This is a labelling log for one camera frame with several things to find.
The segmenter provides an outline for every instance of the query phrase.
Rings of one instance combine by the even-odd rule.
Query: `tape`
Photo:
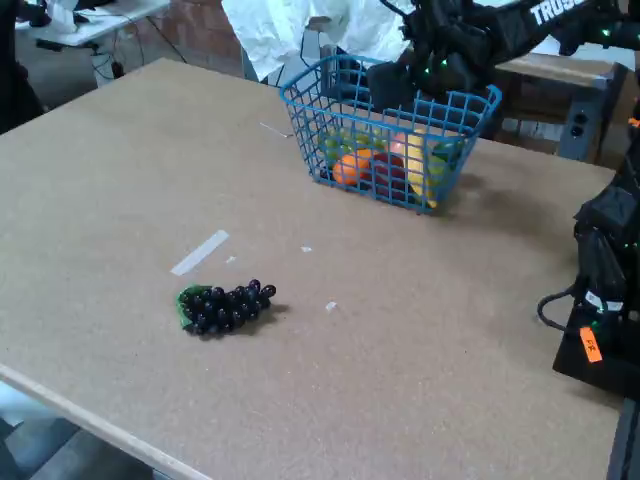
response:
[[[171,273],[177,276],[181,276],[191,271],[193,267],[198,265],[211,252],[213,252],[216,248],[222,245],[222,243],[227,238],[229,238],[229,234],[227,232],[225,232],[224,230],[218,230],[216,233],[211,235],[211,237],[209,237],[207,241],[205,241],[202,245],[196,248],[189,255],[184,257],[184,259],[179,264],[173,267],[171,269]]]

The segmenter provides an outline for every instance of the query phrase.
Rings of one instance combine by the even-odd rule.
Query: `wire basket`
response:
[[[326,57],[280,91],[309,174],[316,182],[428,212],[447,197],[502,98],[420,92],[409,105],[376,110],[366,67],[375,60]]]

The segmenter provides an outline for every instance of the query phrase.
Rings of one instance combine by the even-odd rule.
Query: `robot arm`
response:
[[[497,8],[472,0],[413,0],[409,14],[380,1],[403,17],[413,53],[408,64],[369,69],[379,108],[405,103],[416,90],[437,95],[482,88],[496,65],[527,54],[548,35],[558,38],[563,55],[585,42],[640,50],[640,22],[622,14],[616,0],[519,0]]]

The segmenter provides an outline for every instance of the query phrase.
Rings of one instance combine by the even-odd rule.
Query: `orange tag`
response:
[[[598,342],[593,335],[593,330],[590,327],[582,327],[580,329],[580,338],[582,339],[582,345],[584,345],[584,351],[587,354],[589,363],[595,363],[602,361],[602,354],[598,348]]]

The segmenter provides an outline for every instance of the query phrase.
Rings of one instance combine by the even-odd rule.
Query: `white cloth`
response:
[[[413,10],[410,0],[394,3]],[[331,20],[325,33],[350,55],[395,61],[408,45],[402,18],[379,0],[223,0],[222,7],[260,80],[299,55],[314,17]]]
[[[51,28],[58,32],[73,33],[78,27],[73,22],[73,9],[78,0],[48,0],[47,15],[51,18]]]

